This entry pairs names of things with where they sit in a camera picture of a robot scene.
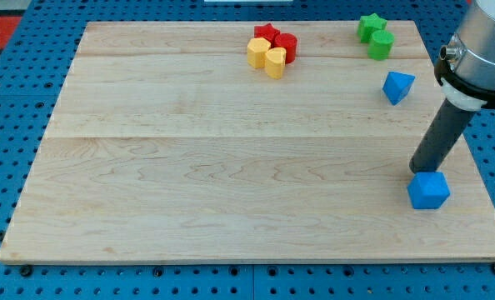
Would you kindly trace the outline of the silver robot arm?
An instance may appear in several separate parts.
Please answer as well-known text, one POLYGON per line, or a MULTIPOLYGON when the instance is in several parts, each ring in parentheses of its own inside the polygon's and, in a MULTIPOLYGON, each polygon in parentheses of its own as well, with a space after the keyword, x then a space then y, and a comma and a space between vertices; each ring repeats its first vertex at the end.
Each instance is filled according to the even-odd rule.
POLYGON ((456 108, 495 109, 495 0, 474 0, 448 44, 435 77, 456 108))

